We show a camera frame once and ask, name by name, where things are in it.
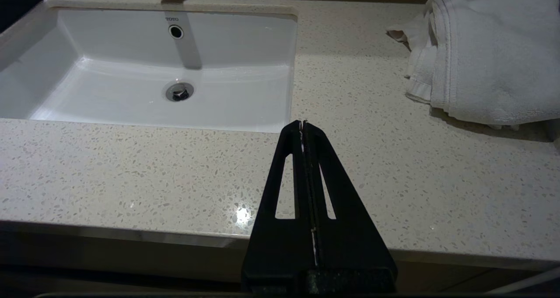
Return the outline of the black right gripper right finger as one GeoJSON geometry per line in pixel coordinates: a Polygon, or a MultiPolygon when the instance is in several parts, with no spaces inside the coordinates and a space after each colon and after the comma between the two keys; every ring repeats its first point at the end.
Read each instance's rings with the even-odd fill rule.
{"type": "Polygon", "coordinates": [[[326,134],[304,123],[318,264],[326,269],[398,269],[326,134]]]}

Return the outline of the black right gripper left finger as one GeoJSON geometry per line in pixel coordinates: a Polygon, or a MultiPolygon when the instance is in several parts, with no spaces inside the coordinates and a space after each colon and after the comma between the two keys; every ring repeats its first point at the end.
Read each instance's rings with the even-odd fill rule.
{"type": "Polygon", "coordinates": [[[300,121],[286,125],[278,139],[243,264],[248,279],[292,279],[314,268],[312,216],[300,121]],[[285,160],[292,157],[295,215],[276,218],[285,160]]]}

